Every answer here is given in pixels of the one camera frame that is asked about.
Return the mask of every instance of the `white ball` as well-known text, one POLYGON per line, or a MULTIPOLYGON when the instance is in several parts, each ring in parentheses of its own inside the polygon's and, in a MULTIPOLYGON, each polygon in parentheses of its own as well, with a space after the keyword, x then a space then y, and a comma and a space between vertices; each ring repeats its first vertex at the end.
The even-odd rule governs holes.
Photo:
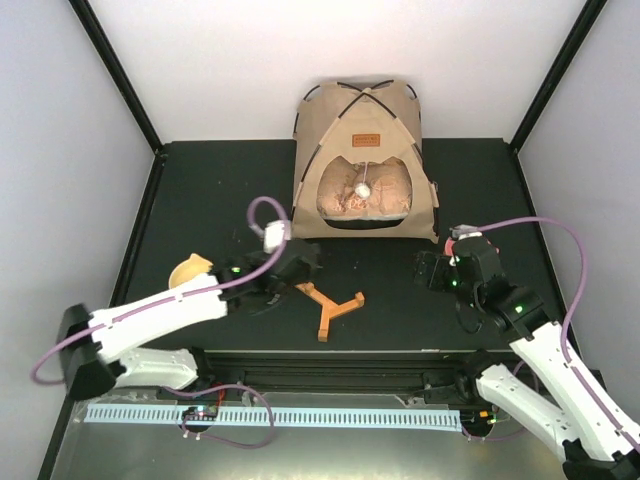
POLYGON ((366 183, 357 184, 355 191, 356 191, 356 195, 358 195, 360 198, 364 200, 366 200, 371 196, 371 189, 369 188, 369 185, 367 185, 366 183))

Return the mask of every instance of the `cable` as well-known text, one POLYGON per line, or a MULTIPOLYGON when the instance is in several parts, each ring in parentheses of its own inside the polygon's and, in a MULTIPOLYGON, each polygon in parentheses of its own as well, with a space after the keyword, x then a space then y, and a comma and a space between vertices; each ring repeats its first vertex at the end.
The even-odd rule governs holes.
MULTIPOLYGON (((255 225, 255 210, 256 207, 260 204, 260 203, 269 203, 276 211, 276 213, 278 214, 278 219, 286 222, 288 221, 287 218, 287 214, 284 211, 284 208, 282 207, 282 205, 280 205, 278 203, 277 200, 271 198, 271 197, 257 197, 255 198, 250 204, 249 207, 247 209, 247 219, 249 220, 249 227, 255 232, 255 228, 251 227, 251 225, 254 225, 254 227, 256 227, 257 225, 255 225)), ((183 297, 191 297, 194 295, 199 295, 201 293, 207 293, 207 292, 211 292, 211 291, 216 291, 216 290, 226 290, 229 288, 233 288, 233 287, 237 287, 238 285, 242 285, 243 283, 246 282, 250 282, 251 280, 254 280, 255 278, 259 277, 260 275, 264 274, 265 272, 267 272, 271 267, 273 267, 273 265, 275 265, 275 263, 279 260, 279 258, 282 256, 282 253, 284 252, 284 249, 286 247, 286 239, 280 244, 278 245, 278 248, 271 254, 271 256, 269 257, 269 259, 260 267, 258 267, 256 270, 254 270, 253 272, 240 277, 240 278, 236 278, 235 280, 231 280, 230 282, 226 282, 226 283, 222 283, 220 285, 214 285, 211 287, 204 287, 204 288, 198 288, 196 290, 190 290, 187 292, 184 292, 182 294, 183 297)), ((148 303, 146 305, 142 305, 138 308, 135 308, 131 311, 125 312, 121 315, 118 315, 116 317, 114 317, 112 319, 113 323, 117 323, 117 322, 121 322, 127 318, 130 318, 138 313, 147 311, 151 308, 154 307, 158 307, 160 305, 164 305, 167 303, 171 303, 173 301, 176 300, 176 297, 173 295, 170 295, 168 297, 165 298, 161 298, 159 300, 155 300, 151 303, 148 303)), ((72 343, 77 342, 78 340, 81 340, 85 337, 88 337, 90 335, 92 335, 93 333, 97 332, 98 330, 102 329, 105 327, 104 323, 101 323, 99 325, 95 325, 93 327, 90 328, 86 328, 84 330, 81 330, 78 333, 75 333, 73 335, 71 335, 70 337, 65 338, 63 341, 61 341, 60 343, 58 343, 57 345, 55 345, 54 347, 52 347, 47 353, 45 353, 37 362, 36 364, 33 366, 33 368, 31 369, 31 371, 29 372, 29 377, 31 378, 31 380, 39 385, 43 385, 43 386, 50 386, 50 385, 60 385, 62 383, 64 383, 64 379, 61 380, 45 380, 42 379, 38 376, 38 371, 42 368, 42 366, 52 357, 54 356, 56 353, 59 353, 60 351, 62 351, 63 349, 65 349, 66 347, 68 347, 69 345, 71 345, 72 343)))
MULTIPOLYGON (((207 433, 200 433, 198 435, 200 435, 200 437, 203 437, 203 438, 209 438, 211 440, 224 443, 225 445, 230 445, 232 447, 237 447, 237 448, 244 448, 246 450, 255 450, 255 449, 267 446, 275 438, 276 425, 275 425, 275 417, 273 416, 273 411, 271 410, 271 405, 269 405, 269 402, 267 402, 267 400, 262 395, 260 395, 256 390, 254 390, 251 387, 247 387, 246 385, 239 385, 239 384, 227 384, 227 385, 218 385, 215 387, 207 388, 206 390, 201 390, 199 392, 181 392, 180 390, 174 390, 173 388, 168 388, 168 387, 164 387, 164 389, 169 393, 172 393, 174 395, 177 395, 179 397, 184 397, 184 398, 194 398, 194 397, 199 397, 201 395, 207 395, 214 392, 224 392, 226 390, 242 390, 245 392, 249 392, 251 395, 255 396, 258 400, 260 400, 260 403, 262 403, 265 409, 267 410, 267 416, 269 417, 269 433, 267 433, 267 435, 264 437, 263 440, 261 440, 258 443, 240 443, 240 442, 234 442, 233 440, 229 440, 227 438, 218 437, 217 435, 211 435, 207 433)), ((198 418, 197 415, 194 415, 193 417, 185 417, 185 419, 182 421, 181 428, 185 434, 185 437, 189 435, 189 431, 187 430, 187 427, 186 427, 187 420, 193 420, 196 418, 198 418)))
MULTIPOLYGON (((518 375, 518 372, 520 371, 523 365, 524 365, 524 360, 520 360, 520 362, 514 367, 512 371, 514 377, 518 375)), ((533 374, 533 382, 534 382, 536 393, 539 393, 540 383, 538 382, 538 377, 536 376, 535 373, 533 374)), ((470 441, 478 440, 480 442, 504 442, 507 440, 514 440, 516 438, 520 438, 522 435, 524 435, 527 432, 526 428, 520 427, 515 432, 510 433, 509 435, 504 435, 502 437, 474 437, 467 431, 466 428, 464 428, 464 425, 461 424, 460 426, 462 427, 462 433, 465 437, 467 437, 470 441)))
POLYGON ((471 330, 470 328, 467 328, 462 321, 461 308, 462 308, 462 304, 456 301, 456 321, 458 322, 458 326, 462 330, 464 330, 464 333, 467 333, 469 335, 475 335, 482 329, 482 326, 484 325, 484 319, 482 317, 478 317, 478 320, 476 321, 476 326, 473 328, 473 330, 471 330))
POLYGON ((587 283, 587 255, 585 252, 584 245, 578 236, 578 233, 571 227, 568 227, 567 225, 557 220, 554 220, 552 218, 547 218, 547 217, 514 218, 512 220, 505 220, 503 222, 497 222, 497 223, 485 225, 483 227, 473 228, 473 229, 470 229, 470 231, 488 232, 490 230, 496 230, 498 228, 508 227, 511 225, 518 225, 521 223, 548 223, 550 225, 555 225, 557 227, 564 229, 575 240, 576 245, 578 246, 578 251, 580 252, 580 281, 578 283, 578 288, 576 289, 576 293, 573 297, 573 300, 571 301, 571 305, 569 305, 569 309, 567 310, 567 314, 565 315, 564 321, 562 323, 562 330, 560 334, 560 348, 562 350, 562 355, 564 356, 564 359, 567 362, 567 365, 569 365, 569 367, 571 368, 571 371, 573 372, 573 374, 576 376, 580 384, 584 387, 584 389, 587 391, 587 393, 593 399, 596 405, 598 405, 602 413, 604 413, 604 415, 609 419, 609 421, 613 424, 613 426, 616 427, 616 430, 620 432, 620 435, 622 435, 629 442, 629 444, 631 444, 631 446, 638 453, 640 453, 640 443, 636 441, 628 432, 624 431, 624 426, 613 415, 611 410, 607 408, 607 406, 604 404, 604 402, 598 396, 598 394, 593 390, 593 388, 591 388, 591 385, 589 385, 589 382, 587 382, 587 380, 584 378, 582 373, 580 373, 580 371, 576 367, 571 366, 571 355, 569 355, 569 341, 568 341, 569 326, 573 321, 573 314, 575 313, 576 308, 578 307, 578 302, 580 302, 580 299, 584 294, 584 289, 587 283))

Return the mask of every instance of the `white cable tray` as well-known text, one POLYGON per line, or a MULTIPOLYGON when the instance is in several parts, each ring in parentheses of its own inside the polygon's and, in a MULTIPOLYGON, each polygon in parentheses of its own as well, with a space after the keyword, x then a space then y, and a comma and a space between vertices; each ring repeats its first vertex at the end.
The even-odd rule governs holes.
MULTIPOLYGON (((191 405, 100 404, 88 406, 85 423, 178 425, 191 405)), ((460 432, 460 412, 448 410, 389 410, 363 408, 271 409, 276 427, 379 428, 460 432)), ((215 421, 188 421, 189 425, 266 427, 264 407, 221 407, 215 421)))

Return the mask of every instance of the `white wall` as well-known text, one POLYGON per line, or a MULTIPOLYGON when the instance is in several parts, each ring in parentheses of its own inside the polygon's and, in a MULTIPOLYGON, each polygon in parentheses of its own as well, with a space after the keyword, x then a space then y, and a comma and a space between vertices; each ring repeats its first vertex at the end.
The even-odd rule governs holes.
POLYGON ((24 480, 63 398, 29 369, 67 306, 108 303, 152 154, 68 2, 1 2, 0 45, 0 477, 24 480))
MULTIPOLYGON (((640 2, 609 2, 520 155, 538 213, 578 229, 589 254, 576 334, 590 366, 640 421, 640 2)), ((574 245, 545 230, 566 298, 574 245)))
POLYGON ((158 133, 290 138, 321 80, 403 77, 429 137, 510 140, 584 0, 92 0, 158 133))

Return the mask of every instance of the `beige tent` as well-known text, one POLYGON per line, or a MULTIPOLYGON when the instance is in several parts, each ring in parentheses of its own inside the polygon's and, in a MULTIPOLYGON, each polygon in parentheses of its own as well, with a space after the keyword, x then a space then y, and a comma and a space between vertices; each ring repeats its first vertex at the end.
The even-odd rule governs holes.
POLYGON ((364 89, 320 85, 300 104, 294 138, 294 237, 437 242, 438 197, 422 167, 420 104, 409 85, 393 80, 364 89), (376 177, 367 187, 371 197, 354 197, 360 210, 345 207, 347 194, 355 195, 354 182, 369 180, 367 175, 376 177), (336 205, 331 214, 322 204, 329 197, 336 205))

